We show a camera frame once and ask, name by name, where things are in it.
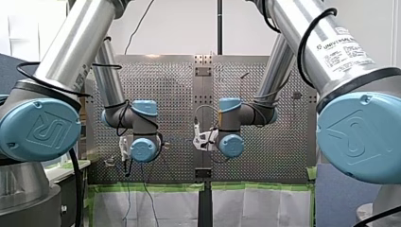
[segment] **wire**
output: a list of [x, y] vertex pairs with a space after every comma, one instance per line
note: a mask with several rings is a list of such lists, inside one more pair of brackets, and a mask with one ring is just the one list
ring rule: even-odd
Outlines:
[[79, 163], [74, 149], [71, 148], [70, 151], [71, 162], [74, 168], [74, 174], [76, 177], [76, 193], [77, 193], [77, 212], [75, 226], [80, 227], [82, 218], [82, 208], [83, 208], [83, 196], [82, 196], [82, 175], [79, 170]]
[[129, 106], [130, 106], [130, 101], [129, 101], [128, 99], [126, 99], [125, 101], [126, 101], [127, 105], [126, 105], [126, 107], [124, 108], [124, 110], [122, 110], [122, 111], [120, 112], [120, 115], [118, 116], [117, 128], [115, 129], [115, 133], [117, 134], [117, 136], [123, 136], [123, 135], [125, 134], [125, 132], [128, 130], [128, 129], [124, 129], [123, 132], [121, 132], [121, 133], [119, 132], [120, 127], [124, 127], [124, 126], [123, 126], [123, 118], [124, 118], [124, 116], [125, 116], [125, 113], [127, 112], [127, 109], [128, 109]]
[[[132, 170], [132, 159], [130, 162], [130, 168], [127, 171], [127, 160], [124, 161], [124, 176], [128, 178], [131, 175], [131, 170]], [[130, 182], [127, 182], [127, 190], [128, 190], [128, 209], [126, 215], [123, 217], [122, 220], [124, 220], [124, 226], [127, 227], [127, 216], [130, 213], [131, 210], [131, 192], [130, 192]]]
[[32, 75], [30, 75], [29, 73], [27, 73], [27, 72], [22, 68], [22, 67], [25, 67], [25, 66], [33, 66], [33, 65], [39, 65], [39, 64], [40, 64], [39, 61], [22, 62], [22, 63], [19, 63], [19, 64], [17, 65], [17, 71], [18, 71], [19, 73], [21, 73], [22, 75], [24, 75], [26, 78], [32, 79], [33, 81], [35, 81], [35, 82], [37, 82], [37, 83], [39, 83], [39, 84], [41, 84], [41, 85], [43, 85], [43, 86], [45, 86], [45, 87], [53, 88], [53, 89], [55, 89], [55, 90], [58, 90], [58, 91], [61, 91], [61, 92], [65, 92], [65, 93], [68, 93], [68, 94], [71, 94], [71, 95], [76, 95], [76, 96], [86, 96], [86, 97], [91, 96], [91, 95], [89, 95], [89, 94], [73, 92], [73, 91], [70, 91], [70, 90], [67, 90], [67, 89], [64, 89], [64, 88], [55, 86], [55, 85], [53, 85], [53, 84], [50, 84], [50, 83], [48, 83], [48, 82], [45, 82], [45, 81], [43, 81], [43, 80], [41, 80], [41, 79], [37, 79], [37, 78], [33, 77]]
[[398, 212], [401, 212], [401, 206], [394, 207], [393, 209], [371, 216], [370, 218], [366, 218], [363, 221], [360, 221], [358, 224], [354, 225], [354, 227], [365, 227], [368, 223], [371, 223], [372, 221], [385, 218]]
[[151, 1], [150, 1], [149, 5], [148, 5], [148, 7], [147, 7], [147, 10], [145, 10], [144, 15], [142, 15], [141, 20], [139, 20], [139, 23], [138, 23], [138, 25], [136, 26], [136, 29], [135, 29], [135, 30], [132, 32], [132, 34], [130, 35], [130, 40], [129, 40], [129, 42], [128, 42], [128, 44], [127, 44], [127, 47], [126, 47], [126, 49], [125, 49], [125, 51], [124, 51], [124, 55], [127, 55], [128, 48], [130, 48], [130, 45], [131, 45], [131, 42], [132, 42], [132, 37], [133, 37], [133, 36], [136, 34], [136, 32], [138, 31], [139, 27], [140, 27], [141, 24], [142, 24], [142, 21], [145, 19], [146, 15], [148, 14], [148, 11], [149, 11], [151, 5], [153, 4], [153, 2], [154, 2], [154, 0], [151, 0]]
[[156, 226], [159, 227], [159, 220], [157, 219], [156, 210], [154, 209], [154, 200], [153, 200], [153, 197], [150, 195], [150, 193], [149, 193], [149, 191], [148, 191], [147, 183], [146, 183], [146, 181], [145, 181], [145, 173], [144, 173], [144, 165], [143, 165], [143, 164], [141, 164], [141, 173], [142, 173], [142, 179], [143, 179], [143, 181], [144, 181], [144, 188], [145, 188], [145, 191], [148, 193], [148, 195], [149, 195], [149, 197], [150, 197], [151, 208], [152, 208], [152, 210], [153, 210], [154, 219], [156, 220]]
[[304, 52], [306, 49], [306, 42], [307, 42], [307, 39], [309, 38], [310, 34], [312, 33], [313, 29], [320, 22], [320, 20], [323, 19], [324, 17], [330, 16], [330, 15], [337, 16], [337, 10], [334, 8], [326, 9], [324, 12], [322, 12], [322, 14], [320, 14], [318, 17], [313, 19], [313, 21], [310, 23], [309, 27], [307, 28], [304, 36], [302, 37], [302, 39], [300, 41], [300, 45], [298, 47], [298, 53], [297, 53], [298, 71], [299, 71], [304, 83], [306, 83], [311, 88], [315, 88], [315, 87], [313, 86], [312, 82], [310, 82], [306, 78], [304, 67], [303, 67], [303, 63], [304, 63], [303, 55], [304, 55]]
[[[129, 177], [130, 175], [131, 175], [131, 171], [132, 171], [132, 162], [133, 162], [133, 160], [131, 159], [131, 161], [130, 161], [130, 168], [129, 168], [129, 170], [128, 171], [125, 171], [125, 177]], [[124, 161], [124, 168], [126, 169], [127, 168], [127, 161]]]
[[273, 26], [269, 21], [268, 14], [266, 12], [266, 1], [267, 0], [262, 0], [263, 18], [265, 19], [266, 24], [268, 25], [268, 27], [270, 27], [271, 30], [273, 30], [273, 31], [275, 31], [277, 33], [281, 33], [281, 31], [277, 27]]
[[251, 107], [251, 108], [252, 108], [254, 111], [256, 111], [260, 116], [262, 116], [262, 118], [263, 118], [263, 126], [269, 124], [268, 119], [266, 118], [266, 116], [264, 116], [263, 113], [262, 113], [259, 109], [255, 108], [255, 107], [253, 106], [253, 105], [257, 105], [256, 103], [243, 102], [242, 104]]
[[142, 116], [140, 113], [138, 113], [138, 112], [136, 112], [136, 111], [134, 111], [134, 112], [135, 112], [139, 117], [141, 117], [142, 119], [148, 121], [148, 123], [150, 123], [151, 125], [153, 125], [154, 127], [156, 127], [156, 130], [159, 129], [159, 125], [158, 125], [157, 123], [155, 123], [155, 122], [153, 122], [153, 121], [147, 119], [146, 117]]
[[277, 88], [276, 91], [268, 93], [267, 95], [263, 95], [263, 96], [254, 96], [253, 98], [266, 98], [266, 97], [269, 97], [269, 96], [276, 95], [277, 93], [279, 93], [288, 84], [289, 78], [290, 78], [290, 75], [288, 75], [286, 80], [283, 82], [283, 84], [280, 85], [280, 87]]
[[218, 122], [216, 122], [215, 126], [210, 130], [209, 138], [207, 138], [207, 143], [206, 143], [206, 153], [209, 155], [209, 158], [210, 158], [210, 160], [212, 160], [213, 163], [215, 163], [215, 164], [225, 164], [230, 160], [230, 158], [226, 158], [224, 161], [218, 161], [218, 160], [213, 158], [212, 152], [209, 152], [209, 144], [212, 144], [212, 141], [210, 141], [210, 138], [212, 137], [212, 132], [214, 130], [218, 129], [217, 125], [218, 125]]
[[127, 227], [127, 216], [131, 210], [131, 192], [130, 192], [130, 182], [127, 182], [127, 190], [128, 190], [128, 209], [126, 215], [123, 217], [124, 226]]
[[[48, 87], [48, 88], [52, 88], [52, 89], [55, 89], [55, 90], [58, 90], [58, 91], [61, 91], [61, 92], [65, 92], [65, 93], [68, 93], [68, 94], [71, 94], [71, 95], [75, 95], [75, 96], [78, 96], [78, 97], [81, 97], [81, 96], [83, 96], [83, 97], [89, 97], [89, 96], [91, 96], [91, 95], [89, 95], [89, 94], [77, 93], [77, 92], [73, 92], [73, 91], [70, 91], [70, 90], [67, 90], [67, 89], [64, 89], [64, 88], [55, 86], [55, 85], [53, 85], [53, 84], [51, 84], [51, 83], [48, 83], [48, 82], [45, 82], [45, 81], [43, 81], [43, 80], [41, 80], [41, 79], [38, 79], [38, 78], [33, 77], [32, 75], [30, 75], [27, 71], [25, 71], [25, 70], [23, 69], [23, 67], [26, 67], [26, 66], [34, 66], [34, 65], [39, 65], [39, 64], [40, 64], [39, 61], [27, 61], [27, 62], [22, 62], [22, 63], [18, 64], [16, 68], [17, 68], [17, 71], [18, 71], [19, 73], [21, 73], [22, 75], [24, 75], [26, 78], [32, 79], [33, 81], [35, 81], [35, 82], [41, 84], [42, 86], [45, 86], [45, 87]], [[112, 68], [115, 68], [115, 69], [117, 69], [117, 70], [123, 68], [121, 65], [118, 65], [118, 64], [100, 64], [100, 63], [93, 63], [92, 65], [93, 65], [93, 66], [98, 66], [98, 67], [112, 67]]]
[[213, 106], [211, 106], [211, 105], [200, 105], [200, 106], [195, 110], [195, 116], [197, 117], [197, 116], [198, 116], [198, 111], [199, 111], [201, 108], [205, 108], [205, 107], [210, 108], [210, 109], [214, 110], [216, 113], [218, 113], [218, 109], [216, 109], [215, 107], [213, 107]]
[[114, 68], [115, 70], [120, 70], [120, 69], [123, 68], [123, 66], [121, 66], [121, 65], [119, 65], [119, 64], [101, 64], [101, 63], [93, 63], [92, 66]]

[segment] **white wall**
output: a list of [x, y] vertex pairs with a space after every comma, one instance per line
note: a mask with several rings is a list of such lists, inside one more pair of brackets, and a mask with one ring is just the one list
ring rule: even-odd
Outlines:
[[383, 66], [392, 65], [393, 3], [398, 0], [325, 0], [339, 10], [347, 27], [365, 51]]
[[66, 17], [62, 0], [0, 0], [0, 53], [39, 61]]
[[[130, 2], [125, 14], [113, 22], [116, 54], [123, 54], [149, 0]], [[269, 55], [275, 34], [264, 24], [253, 3], [223, 1], [223, 53]], [[217, 52], [217, 0], [155, 0], [128, 54], [210, 54]]]
[[[393, 4], [398, 0], [326, 0], [339, 20], [381, 65], [392, 64]], [[129, 4], [109, 34], [116, 54], [123, 54], [149, 0]], [[209, 54], [217, 52], [217, 0], [156, 0], [132, 40], [129, 54]], [[223, 1], [223, 53], [269, 55], [276, 34], [253, 3]]]

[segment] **pegboard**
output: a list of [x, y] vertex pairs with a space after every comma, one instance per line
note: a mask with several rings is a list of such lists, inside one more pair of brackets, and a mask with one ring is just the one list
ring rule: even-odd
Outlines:
[[[145, 177], [152, 183], [193, 183], [194, 160], [192, 151], [192, 75], [193, 61], [190, 56], [149, 58], [146, 56], [121, 56], [116, 61], [123, 66], [119, 70], [126, 98], [152, 99], [158, 105], [159, 132], [170, 143], [159, 158], [145, 164]], [[131, 176], [123, 176], [118, 137], [115, 129], [100, 121], [103, 104], [95, 89], [94, 143], [98, 160], [90, 172], [90, 183], [114, 183], [142, 181], [139, 164], [133, 162]], [[106, 167], [104, 161], [114, 157], [115, 166]]]
[[[192, 145], [194, 86], [212, 86], [213, 105], [225, 96], [241, 96], [251, 101], [257, 91], [265, 70], [267, 57], [215, 56], [213, 59], [213, 84], [194, 84], [194, 56], [118, 56], [116, 61], [123, 66], [119, 71], [126, 98], [153, 99], [158, 104], [160, 132], [171, 146], [152, 164], [145, 165], [146, 178], [153, 183], [193, 183], [195, 160]], [[315, 121], [315, 104], [309, 98], [313, 93], [302, 83], [296, 70], [282, 92], [279, 103], [279, 118], [264, 129], [248, 126], [242, 128], [246, 141], [243, 155], [222, 165], [211, 165], [213, 181], [264, 181], [303, 183], [307, 166], [312, 166], [314, 148], [308, 140], [314, 140], [314, 129], [310, 134], [308, 121]], [[90, 183], [115, 183], [120, 181], [142, 181], [140, 166], [132, 164], [131, 176], [122, 174], [118, 137], [115, 129], [100, 121], [103, 111], [100, 94], [94, 83], [94, 102], [91, 124], [93, 138], [88, 134], [89, 145], [97, 154], [90, 168]], [[291, 98], [294, 92], [301, 99]], [[220, 154], [214, 152], [218, 159]], [[104, 160], [114, 157], [115, 166], [106, 167]]]

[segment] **black pole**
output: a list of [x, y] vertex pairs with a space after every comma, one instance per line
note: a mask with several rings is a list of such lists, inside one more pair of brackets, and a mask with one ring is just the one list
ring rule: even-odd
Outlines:
[[218, 0], [218, 55], [223, 54], [223, 0]]

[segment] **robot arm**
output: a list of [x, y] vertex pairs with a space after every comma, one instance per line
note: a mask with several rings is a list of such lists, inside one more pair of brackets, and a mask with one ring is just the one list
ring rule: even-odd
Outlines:
[[240, 126], [267, 123], [260, 120], [262, 115], [274, 119], [273, 105], [263, 109], [260, 104], [272, 104], [275, 97], [269, 102], [261, 97], [285, 80], [292, 52], [320, 96], [317, 138], [325, 157], [358, 180], [401, 183], [401, 92], [395, 85], [401, 82], [401, 70], [378, 66], [335, 15], [326, 13], [321, 0], [253, 2], [271, 17], [281, 35], [253, 108], [239, 98], [220, 100], [219, 149], [228, 157], [238, 156], [243, 150]]
[[[75, 3], [33, 76], [51, 86], [30, 79], [18, 81], [0, 107], [1, 155], [20, 162], [43, 162], [74, 146], [80, 135], [77, 95], [96, 54], [98, 63], [113, 63], [110, 41], [104, 37], [128, 2]], [[96, 79], [106, 109], [105, 122], [114, 128], [133, 129], [132, 158], [152, 161], [162, 144], [157, 134], [156, 103], [127, 103], [118, 74], [110, 67], [96, 67]]]

